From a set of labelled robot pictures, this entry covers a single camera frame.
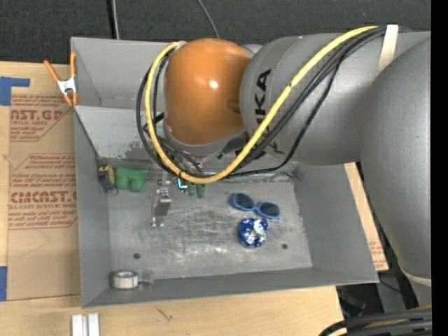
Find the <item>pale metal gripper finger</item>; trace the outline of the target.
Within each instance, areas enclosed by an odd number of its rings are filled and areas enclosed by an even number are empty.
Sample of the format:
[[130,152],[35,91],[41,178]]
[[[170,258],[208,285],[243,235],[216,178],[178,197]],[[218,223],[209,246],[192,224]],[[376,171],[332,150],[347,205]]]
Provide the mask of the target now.
[[150,226],[152,228],[156,228],[157,224],[157,215],[156,215],[156,207],[158,205],[158,189],[156,189],[153,193],[153,198],[151,202],[151,217],[150,217]]
[[168,188],[160,189],[159,200],[157,202],[157,226],[164,225],[164,218],[168,214],[172,203],[171,194]]

